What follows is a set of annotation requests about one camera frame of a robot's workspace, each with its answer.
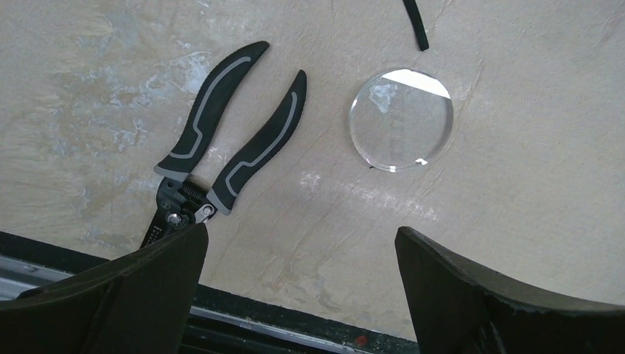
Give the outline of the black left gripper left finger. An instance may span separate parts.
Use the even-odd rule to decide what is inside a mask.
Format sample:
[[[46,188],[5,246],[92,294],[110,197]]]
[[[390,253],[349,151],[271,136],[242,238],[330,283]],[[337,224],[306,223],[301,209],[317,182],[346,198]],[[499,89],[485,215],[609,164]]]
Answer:
[[[206,257],[205,226],[1,303],[3,353],[176,353]]]

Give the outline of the clear round disc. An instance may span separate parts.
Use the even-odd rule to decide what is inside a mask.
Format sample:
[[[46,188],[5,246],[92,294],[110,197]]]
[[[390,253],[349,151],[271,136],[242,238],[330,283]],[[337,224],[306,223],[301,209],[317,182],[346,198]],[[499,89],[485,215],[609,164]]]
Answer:
[[[370,167],[390,173],[428,166],[447,144],[453,123],[447,88],[413,69],[372,77],[348,113],[355,150]]]

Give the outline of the black handled pliers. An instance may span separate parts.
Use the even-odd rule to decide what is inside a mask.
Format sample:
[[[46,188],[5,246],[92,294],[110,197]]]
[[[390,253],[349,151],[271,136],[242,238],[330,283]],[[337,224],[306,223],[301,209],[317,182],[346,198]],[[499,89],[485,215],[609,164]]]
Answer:
[[[307,98],[303,70],[255,133],[247,128],[237,133],[234,125],[221,122],[237,88],[269,47],[256,41],[237,49],[203,81],[178,141],[153,168],[161,182],[143,247],[218,212],[229,215],[244,186],[295,133]]]

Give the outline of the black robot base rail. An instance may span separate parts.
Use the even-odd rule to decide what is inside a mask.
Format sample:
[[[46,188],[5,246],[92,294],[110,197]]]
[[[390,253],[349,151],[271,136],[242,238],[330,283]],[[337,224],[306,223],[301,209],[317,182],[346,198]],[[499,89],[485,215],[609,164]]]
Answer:
[[[1,233],[1,299],[63,280],[107,259]],[[197,287],[180,353],[418,353],[415,341]]]

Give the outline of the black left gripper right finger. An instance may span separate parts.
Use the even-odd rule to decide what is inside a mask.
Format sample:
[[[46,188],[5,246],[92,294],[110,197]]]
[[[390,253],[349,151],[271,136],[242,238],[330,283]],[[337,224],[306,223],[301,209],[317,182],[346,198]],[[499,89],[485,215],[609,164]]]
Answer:
[[[394,241],[422,353],[622,353],[624,307],[558,294],[408,226]]]

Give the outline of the yellow tape measure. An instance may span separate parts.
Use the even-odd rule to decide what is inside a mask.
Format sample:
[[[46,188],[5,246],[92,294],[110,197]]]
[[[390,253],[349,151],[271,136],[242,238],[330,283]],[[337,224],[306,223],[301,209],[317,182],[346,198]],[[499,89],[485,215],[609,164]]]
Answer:
[[[413,27],[417,46],[421,52],[425,52],[430,45],[418,5],[415,0],[403,0],[402,3]]]

